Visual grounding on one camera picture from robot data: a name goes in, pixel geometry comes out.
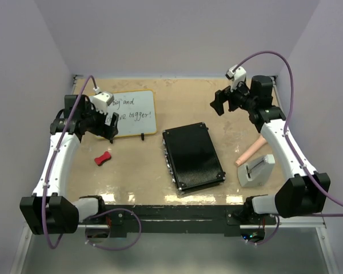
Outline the red whiteboard eraser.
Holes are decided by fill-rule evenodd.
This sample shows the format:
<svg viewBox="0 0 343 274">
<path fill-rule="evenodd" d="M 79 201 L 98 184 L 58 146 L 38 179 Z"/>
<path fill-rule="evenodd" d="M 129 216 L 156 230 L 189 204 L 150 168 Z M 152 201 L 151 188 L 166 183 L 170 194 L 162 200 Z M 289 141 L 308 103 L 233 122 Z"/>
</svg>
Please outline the red whiteboard eraser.
<svg viewBox="0 0 343 274">
<path fill-rule="evenodd" d="M 104 163 L 106 163 L 110 159 L 111 159 L 111 154 L 108 151 L 106 151 L 101 156 L 95 158 L 94 162 L 96 163 L 97 166 L 102 166 Z"/>
</svg>

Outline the yellow framed whiteboard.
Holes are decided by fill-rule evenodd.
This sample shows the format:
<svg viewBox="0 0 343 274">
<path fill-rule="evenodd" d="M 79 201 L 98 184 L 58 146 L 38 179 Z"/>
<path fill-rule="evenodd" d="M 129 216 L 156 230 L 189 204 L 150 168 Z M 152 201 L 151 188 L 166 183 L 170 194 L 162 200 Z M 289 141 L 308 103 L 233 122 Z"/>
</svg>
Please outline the yellow framed whiteboard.
<svg viewBox="0 0 343 274">
<path fill-rule="evenodd" d="M 152 90 L 113 93 L 107 106 L 105 124 L 110 125 L 113 113 L 118 117 L 116 137 L 150 135 L 157 132 L 154 92 Z"/>
</svg>

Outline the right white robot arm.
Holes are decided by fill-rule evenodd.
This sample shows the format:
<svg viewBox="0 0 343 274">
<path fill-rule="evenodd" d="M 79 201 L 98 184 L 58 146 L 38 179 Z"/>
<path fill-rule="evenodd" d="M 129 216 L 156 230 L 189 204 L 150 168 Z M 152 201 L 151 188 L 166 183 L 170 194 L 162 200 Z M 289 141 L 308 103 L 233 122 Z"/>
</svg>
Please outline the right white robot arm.
<svg viewBox="0 0 343 274">
<path fill-rule="evenodd" d="M 285 123 L 288 119 L 282 110 L 273 105 L 273 82 L 268 76 L 252 77 L 250 85 L 242 80 L 215 93 L 210 103 L 218 115 L 224 114 L 223 104 L 228 102 L 229 111 L 238 108 L 249 114 L 257 131 L 268 141 L 281 164 L 286 182 L 274 195 L 248 197 L 242 209 L 234 216 L 240 221 L 257 224 L 264 215 L 280 217 L 306 216 L 323 210 L 329 190 L 330 178 L 319 173 L 305 159 Z"/>
</svg>

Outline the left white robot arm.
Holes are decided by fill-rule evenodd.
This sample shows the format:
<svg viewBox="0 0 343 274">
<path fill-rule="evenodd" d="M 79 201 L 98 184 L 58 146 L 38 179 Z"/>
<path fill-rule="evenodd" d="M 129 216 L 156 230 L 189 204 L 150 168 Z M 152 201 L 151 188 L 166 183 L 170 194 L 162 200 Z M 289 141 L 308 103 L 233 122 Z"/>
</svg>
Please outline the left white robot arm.
<svg viewBox="0 0 343 274">
<path fill-rule="evenodd" d="M 67 95 L 64 108 L 50 125 L 50 147 L 42 175 L 29 197 L 19 203 L 23 217 L 35 235 L 74 233 L 87 218 L 94 224 L 106 220 L 105 202 L 99 195 L 82 196 L 75 202 L 66 199 L 70 168 L 87 133 L 109 141 L 118 134 L 118 117 L 114 112 L 106 124 L 113 94 L 100 92 L 95 96 Z"/>
</svg>

